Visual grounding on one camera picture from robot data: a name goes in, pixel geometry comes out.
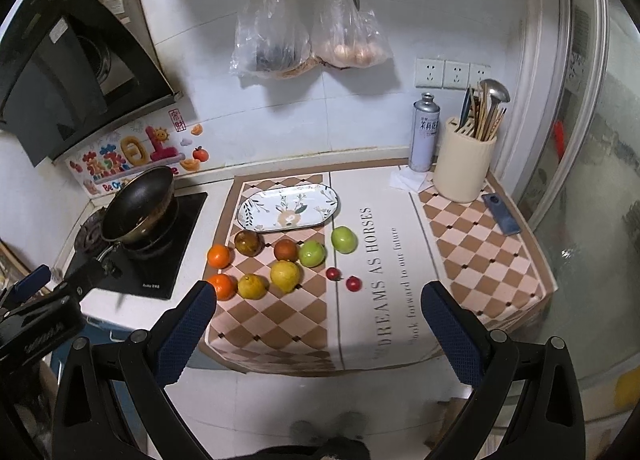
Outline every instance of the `frying pan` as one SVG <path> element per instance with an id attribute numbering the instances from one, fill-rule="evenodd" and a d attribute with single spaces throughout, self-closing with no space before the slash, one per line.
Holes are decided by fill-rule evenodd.
<path id="1" fill-rule="evenodd" d="M 66 278 L 66 285 L 58 295 L 67 293 L 78 301 L 82 299 L 110 273 L 110 265 L 102 263 L 104 258 L 121 244 L 133 244 L 148 236 L 173 197 L 174 173 L 167 166 L 153 167 L 141 173 L 117 192 L 100 225 L 102 238 L 111 245 Z"/>
<path id="2" fill-rule="evenodd" d="M 149 234 L 174 197 L 170 167 L 153 167 L 116 193 L 102 219 L 102 238 L 110 243 L 132 244 Z"/>

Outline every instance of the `diamond pattern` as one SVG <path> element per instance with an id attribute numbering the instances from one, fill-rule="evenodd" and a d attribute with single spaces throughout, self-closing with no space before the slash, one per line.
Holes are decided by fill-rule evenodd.
<path id="1" fill-rule="evenodd" d="M 418 199 L 436 237 L 453 297 L 489 328 L 499 322 L 510 327 L 552 290 L 542 284 L 522 237 L 504 236 L 485 207 L 481 195 L 493 192 L 486 183 L 478 199 L 459 204 L 431 187 Z"/>
<path id="2" fill-rule="evenodd" d="M 326 173 L 244 182 L 238 198 L 227 199 L 227 204 L 234 205 L 235 211 L 226 242 L 221 243 L 233 248 L 234 236 L 241 230 L 234 221 L 245 198 L 260 190 L 328 182 Z M 313 239 L 324 244 L 324 227 L 294 229 L 286 233 L 274 231 L 262 236 L 265 247 L 260 254 L 249 258 L 234 252 L 233 262 L 224 273 L 236 279 L 255 274 L 268 282 L 271 265 L 276 261 L 273 246 L 278 241 L 288 239 L 303 243 Z M 313 269 L 303 267 L 302 284 L 290 294 L 270 285 L 261 299 L 234 296 L 219 302 L 207 329 L 206 344 L 226 361 L 255 372 L 290 374 L 335 370 L 327 350 L 324 267 L 324 264 Z M 215 272 L 207 267 L 204 278 Z"/>

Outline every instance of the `cream utensil holder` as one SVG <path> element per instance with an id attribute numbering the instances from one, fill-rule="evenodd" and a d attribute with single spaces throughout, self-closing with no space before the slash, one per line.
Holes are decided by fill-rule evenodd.
<path id="1" fill-rule="evenodd" d="M 456 128 L 458 119 L 449 118 L 445 123 L 433 184 L 443 197 L 466 204 L 478 198 L 482 191 L 496 137 L 482 142 L 469 135 L 456 133 Z"/>

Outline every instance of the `red object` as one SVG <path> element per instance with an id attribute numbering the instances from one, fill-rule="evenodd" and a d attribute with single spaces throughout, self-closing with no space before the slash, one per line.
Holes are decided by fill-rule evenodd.
<path id="1" fill-rule="evenodd" d="M 193 150 L 193 158 L 197 159 L 201 163 L 206 163 L 209 161 L 209 152 L 207 150 L 203 150 L 202 147 L 199 146 Z"/>
<path id="2" fill-rule="evenodd" d="M 175 157 L 178 154 L 178 150 L 172 146 L 167 148 L 162 148 L 162 143 L 156 137 L 156 131 L 153 126 L 148 126 L 145 128 L 146 135 L 149 136 L 149 141 L 154 146 L 154 152 L 150 155 L 151 160 L 162 161 L 162 159 L 169 159 L 171 157 Z"/>
<path id="3" fill-rule="evenodd" d="M 182 114 L 177 108 L 175 110 L 169 110 L 169 118 L 174 124 L 176 132 L 184 132 L 187 129 L 187 125 L 184 123 L 184 119 L 182 119 Z"/>
<path id="4" fill-rule="evenodd" d="M 347 285 L 347 289 L 349 289 L 352 293 L 357 293 L 362 288 L 362 282 L 360 278 L 356 278 L 355 276 L 350 276 L 347 278 L 345 282 Z"/>
<path id="5" fill-rule="evenodd" d="M 554 139 L 556 140 L 556 153 L 558 154 L 558 161 L 562 161 L 564 157 L 564 127 L 562 121 L 556 121 L 554 123 Z"/>
<path id="6" fill-rule="evenodd" d="M 338 281 L 340 279 L 340 271 L 335 267 L 329 267 L 324 272 L 324 275 L 327 277 L 328 280 L 331 280 L 331 281 Z"/>

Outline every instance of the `green apple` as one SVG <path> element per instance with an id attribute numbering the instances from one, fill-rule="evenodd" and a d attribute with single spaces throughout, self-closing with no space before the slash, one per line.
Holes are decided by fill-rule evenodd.
<path id="1" fill-rule="evenodd" d="M 348 255 L 353 253 L 358 247 L 358 239 L 353 231 L 348 227 L 340 226 L 331 233 L 331 243 L 339 253 Z"/>
<path id="2" fill-rule="evenodd" d="M 309 240 L 300 246 L 298 259 L 305 267 L 311 268 L 320 265 L 325 258 L 326 249 L 320 242 Z"/>

